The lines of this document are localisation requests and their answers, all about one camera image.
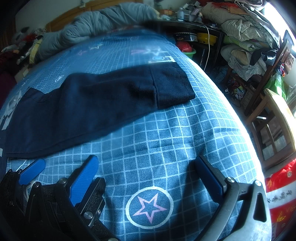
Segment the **dark navy garment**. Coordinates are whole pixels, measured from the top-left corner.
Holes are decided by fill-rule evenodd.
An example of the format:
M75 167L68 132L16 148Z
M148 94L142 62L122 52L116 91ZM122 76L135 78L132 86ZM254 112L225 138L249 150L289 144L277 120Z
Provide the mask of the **dark navy garment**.
M6 129L3 153L9 158L45 157L194 97L186 73L173 62L73 73L49 93L34 88L24 93Z

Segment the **clothes pile beside bed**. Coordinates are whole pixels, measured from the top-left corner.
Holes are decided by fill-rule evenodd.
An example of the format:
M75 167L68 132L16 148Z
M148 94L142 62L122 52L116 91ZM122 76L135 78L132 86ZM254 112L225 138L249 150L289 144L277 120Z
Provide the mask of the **clothes pile beside bed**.
M29 34L22 42L18 45L11 44L1 50L1 62L7 60L19 66L30 56L32 49L46 32L46 28L29 29Z

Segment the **pile of bedding and clothes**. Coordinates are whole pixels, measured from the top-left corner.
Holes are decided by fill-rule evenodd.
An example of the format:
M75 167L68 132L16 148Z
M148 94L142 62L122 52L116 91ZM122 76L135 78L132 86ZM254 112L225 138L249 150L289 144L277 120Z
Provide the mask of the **pile of bedding and clothes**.
M208 2L202 8L203 17L225 33L222 57L245 81L265 74L262 52L280 47L278 31L260 12L264 5L264 1L224 1Z

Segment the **red printed bag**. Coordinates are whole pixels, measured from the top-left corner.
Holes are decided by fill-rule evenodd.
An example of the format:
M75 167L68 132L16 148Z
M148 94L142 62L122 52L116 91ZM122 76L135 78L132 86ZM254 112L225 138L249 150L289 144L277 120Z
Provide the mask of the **red printed bag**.
M265 179L272 240L281 240L295 222L295 160Z

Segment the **blue grid star bedsheet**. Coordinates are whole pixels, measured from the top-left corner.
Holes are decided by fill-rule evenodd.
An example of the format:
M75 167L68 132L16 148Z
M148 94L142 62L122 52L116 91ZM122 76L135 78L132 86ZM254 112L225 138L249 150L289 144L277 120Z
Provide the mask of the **blue grid star bedsheet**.
M207 74L165 37L130 29L91 38L35 66L8 95L7 122L24 93L49 93L73 73L104 74L139 65L177 63L195 92L188 102L154 111L96 140L46 157L37 177L52 184L88 155L106 179L103 223L121 240L193 240L217 208L198 178L193 159L203 155L236 181L263 181L250 137Z

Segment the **wooden chair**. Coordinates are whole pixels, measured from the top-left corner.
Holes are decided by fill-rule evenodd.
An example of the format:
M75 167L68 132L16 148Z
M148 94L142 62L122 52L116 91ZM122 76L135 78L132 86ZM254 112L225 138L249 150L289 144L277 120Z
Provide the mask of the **wooden chair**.
M278 65L287 60L291 48L291 41L285 39L245 110L248 114L254 108L245 124L255 141L263 171L295 156L295 118L282 95L265 87Z

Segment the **panda plush toy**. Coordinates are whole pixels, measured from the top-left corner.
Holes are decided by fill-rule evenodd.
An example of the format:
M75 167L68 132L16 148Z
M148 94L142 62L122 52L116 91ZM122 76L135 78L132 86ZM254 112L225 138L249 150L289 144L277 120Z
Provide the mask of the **panda plush toy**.
M29 29L30 27L24 27L20 31L16 32L11 39L11 43L18 45L20 42L22 42L29 34Z

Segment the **wooden headboard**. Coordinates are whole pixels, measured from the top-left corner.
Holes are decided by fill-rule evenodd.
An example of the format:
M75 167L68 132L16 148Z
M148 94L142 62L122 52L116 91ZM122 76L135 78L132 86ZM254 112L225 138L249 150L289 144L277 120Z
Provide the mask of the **wooden headboard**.
M56 17L54 20L46 24L47 32L56 32L63 29L67 24L72 22L75 17L78 15L87 12L87 11L98 11L100 9L108 8L110 6L115 6L121 3L141 3L143 4L144 1L125 1L125 0L102 0L102 1L89 1L82 6L77 6L68 10L67 12L63 13L62 15Z

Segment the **grey quilted duvet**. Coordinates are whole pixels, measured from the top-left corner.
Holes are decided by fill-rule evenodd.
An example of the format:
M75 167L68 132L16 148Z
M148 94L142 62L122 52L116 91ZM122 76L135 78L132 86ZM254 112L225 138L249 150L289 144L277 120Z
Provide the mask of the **grey quilted duvet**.
M42 42L34 57L37 64L57 53L115 29L140 25L157 20L159 13L146 4L122 3L116 6L87 11L56 32L44 33Z

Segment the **dark bedside table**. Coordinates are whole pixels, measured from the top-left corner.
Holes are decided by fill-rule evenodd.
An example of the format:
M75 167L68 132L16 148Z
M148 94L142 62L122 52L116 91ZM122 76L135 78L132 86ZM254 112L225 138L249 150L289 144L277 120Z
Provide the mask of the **dark bedside table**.
M175 42L189 43L196 53L193 60L206 72L210 72L222 61L220 51L225 34L219 29L205 24L155 20L144 23L144 27Z

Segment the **yellow round container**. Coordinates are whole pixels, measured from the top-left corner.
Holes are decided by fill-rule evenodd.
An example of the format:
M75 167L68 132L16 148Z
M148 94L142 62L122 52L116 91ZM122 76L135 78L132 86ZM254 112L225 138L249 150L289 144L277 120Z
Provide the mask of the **yellow round container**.
M197 39L198 42L203 44L210 44L211 46L213 46L217 41L216 36L209 35L208 33L197 33Z

